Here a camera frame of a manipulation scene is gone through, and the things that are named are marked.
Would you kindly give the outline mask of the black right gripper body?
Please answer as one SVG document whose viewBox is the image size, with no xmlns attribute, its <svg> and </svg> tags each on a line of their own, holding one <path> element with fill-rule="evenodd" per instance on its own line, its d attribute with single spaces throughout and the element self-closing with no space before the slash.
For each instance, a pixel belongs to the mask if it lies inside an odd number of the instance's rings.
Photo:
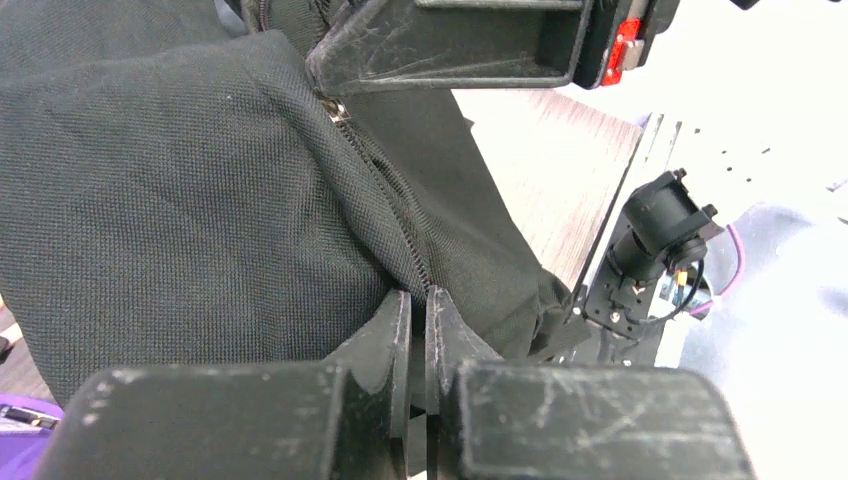
<svg viewBox="0 0 848 480">
<path fill-rule="evenodd" d="M 679 0 L 594 1 L 572 82 L 583 89 L 617 85 L 644 66 L 655 37 L 671 25 Z"/>
</svg>

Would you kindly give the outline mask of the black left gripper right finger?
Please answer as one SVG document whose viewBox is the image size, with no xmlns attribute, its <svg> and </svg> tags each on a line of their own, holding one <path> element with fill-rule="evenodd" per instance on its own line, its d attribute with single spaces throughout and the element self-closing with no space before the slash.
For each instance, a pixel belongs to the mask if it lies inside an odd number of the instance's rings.
<svg viewBox="0 0 848 480">
<path fill-rule="evenodd" d="M 751 479 L 718 390 L 678 369 L 502 358 L 428 290 L 431 479 Z"/>
</svg>

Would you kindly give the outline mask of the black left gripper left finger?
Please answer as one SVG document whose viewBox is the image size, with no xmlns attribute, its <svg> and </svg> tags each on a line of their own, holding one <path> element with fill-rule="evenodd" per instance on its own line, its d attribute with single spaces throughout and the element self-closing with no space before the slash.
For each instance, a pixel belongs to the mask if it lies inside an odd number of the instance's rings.
<svg viewBox="0 0 848 480">
<path fill-rule="evenodd" d="M 403 479 L 411 300 L 319 362 L 135 366 L 89 378 L 40 479 Z"/>
</svg>

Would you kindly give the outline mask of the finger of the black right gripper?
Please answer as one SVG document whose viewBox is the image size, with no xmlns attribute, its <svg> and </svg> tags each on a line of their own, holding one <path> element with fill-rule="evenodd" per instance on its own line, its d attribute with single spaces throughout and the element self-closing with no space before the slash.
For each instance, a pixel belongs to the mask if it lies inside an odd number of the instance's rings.
<svg viewBox="0 0 848 480">
<path fill-rule="evenodd" d="M 326 96 L 551 88 L 572 80 L 590 1 L 348 1 L 307 56 Z"/>
</svg>

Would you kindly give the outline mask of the black student backpack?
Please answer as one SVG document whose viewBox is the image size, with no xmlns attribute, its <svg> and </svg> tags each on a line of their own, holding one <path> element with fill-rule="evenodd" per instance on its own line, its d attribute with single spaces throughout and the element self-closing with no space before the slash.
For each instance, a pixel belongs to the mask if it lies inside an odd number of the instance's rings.
<svg viewBox="0 0 848 480">
<path fill-rule="evenodd" d="M 514 224 L 448 91 L 334 121 L 288 28 L 210 1 L 1 6 L 1 293 L 54 399 L 143 364 L 320 360 L 393 289 L 505 358 L 571 295 Z"/>
</svg>

